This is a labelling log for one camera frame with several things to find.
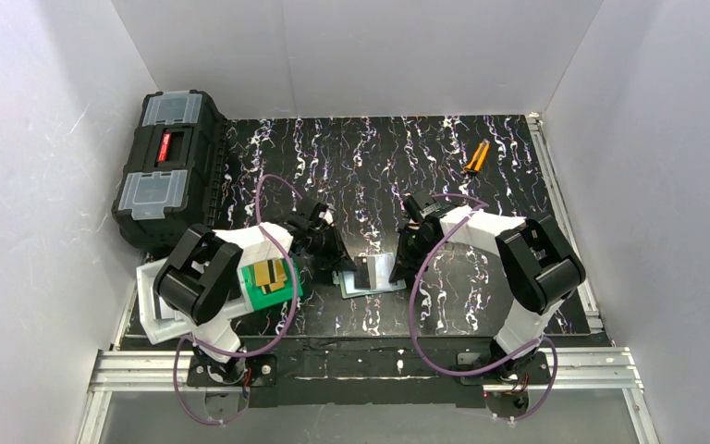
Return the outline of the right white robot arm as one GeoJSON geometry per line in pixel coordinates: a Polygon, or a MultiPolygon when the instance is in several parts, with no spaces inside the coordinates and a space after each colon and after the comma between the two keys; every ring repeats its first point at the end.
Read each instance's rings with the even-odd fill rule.
{"type": "Polygon", "coordinates": [[[586,271],[555,218],[499,216],[484,203],[454,205],[443,195],[415,193],[402,202],[409,220],[399,231],[389,280],[418,279],[446,243],[496,255],[513,303],[490,343],[495,362],[517,365],[540,344],[554,312],[584,282],[586,271]]]}

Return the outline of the black credit card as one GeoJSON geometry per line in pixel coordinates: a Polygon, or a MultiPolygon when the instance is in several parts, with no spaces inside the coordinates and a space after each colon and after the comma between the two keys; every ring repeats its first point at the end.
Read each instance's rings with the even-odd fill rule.
{"type": "Polygon", "coordinates": [[[369,268],[369,257],[358,256],[355,259],[356,269],[353,274],[353,286],[356,290],[370,290],[372,288],[369,268]]]}

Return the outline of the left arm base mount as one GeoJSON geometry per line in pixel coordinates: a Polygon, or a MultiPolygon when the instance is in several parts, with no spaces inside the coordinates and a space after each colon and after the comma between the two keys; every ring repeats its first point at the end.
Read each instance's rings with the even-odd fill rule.
{"type": "Polygon", "coordinates": [[[278,359],[273,354],[251,358],[230,358],[222,364],[199,348],[192,349],[184,386],[200,389],[206,422],[226,424],[224,401],[233,401],[238,417],[250,404],[251,390],[273,387],[277,380],[278,359]]]}

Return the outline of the white bin with silver cards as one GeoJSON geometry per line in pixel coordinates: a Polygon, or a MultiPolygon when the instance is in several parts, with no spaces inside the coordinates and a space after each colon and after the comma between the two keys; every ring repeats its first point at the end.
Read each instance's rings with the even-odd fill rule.
{"type": "Polygon", "coordinates": [[[190,324],[181,318],[180,312],[171,309],[153,289],[165,262],[166,259],[161,259],[136,268],[139,319],[152,345],[180,338],[191,331],[190,324]]]}

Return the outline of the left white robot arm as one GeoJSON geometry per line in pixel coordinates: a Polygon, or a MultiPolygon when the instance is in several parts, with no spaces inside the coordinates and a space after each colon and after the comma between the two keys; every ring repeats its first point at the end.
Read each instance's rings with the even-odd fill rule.
{"type": "Polygon", "coordinates": [[[305,197],[277,221],[249,228],[187,229],[165,259],[154,293],[179,312],[198,349],[226,364],[244,358],[234,319],[275,305],[293,308],[302,294],[294,253],[323,272],[355,271],[329,206],[305,197]]]}

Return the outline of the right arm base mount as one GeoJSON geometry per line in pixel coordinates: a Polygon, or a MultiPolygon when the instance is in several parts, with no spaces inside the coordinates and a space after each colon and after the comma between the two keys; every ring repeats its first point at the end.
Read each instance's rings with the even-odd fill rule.
{"type": "Polygon", "coordinates": [[[548,398],[556,378],[557,369],[537,348],[489,372],[456,377],[464,387],[481,387],[491,415],[511,423],[536,412],[548,398]]]}

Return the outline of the green plastic bin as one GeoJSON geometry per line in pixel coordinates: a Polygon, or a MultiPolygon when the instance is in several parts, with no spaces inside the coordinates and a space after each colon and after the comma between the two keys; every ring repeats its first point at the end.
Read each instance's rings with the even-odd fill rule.
{"type": "Polygon", "coordinates": [[[256,312],[290,301],[293,297],[291,278],[285,259],[270,259],[239,270],[242,292],[256,312]]]}

